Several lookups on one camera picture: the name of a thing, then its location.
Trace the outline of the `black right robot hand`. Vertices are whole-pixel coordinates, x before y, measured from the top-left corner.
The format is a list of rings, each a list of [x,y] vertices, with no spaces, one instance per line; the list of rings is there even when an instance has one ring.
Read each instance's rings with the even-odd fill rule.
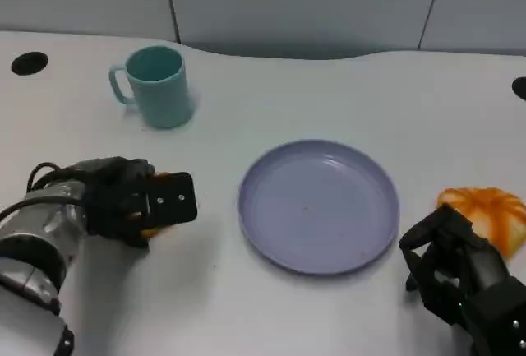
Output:
[[[525,353],[525,285],[465,216],[443,204],[402,236],[399,249],[409,269],[406,290],[468,332],[473,355]]]

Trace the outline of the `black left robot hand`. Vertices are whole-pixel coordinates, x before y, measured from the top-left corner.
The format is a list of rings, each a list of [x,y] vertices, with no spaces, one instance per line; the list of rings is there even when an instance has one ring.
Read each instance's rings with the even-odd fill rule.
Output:
[[[83,197],[87,232],[147,249],[161,230],[197,217],[189,173],[157,173],[144,159],[95,161]]]

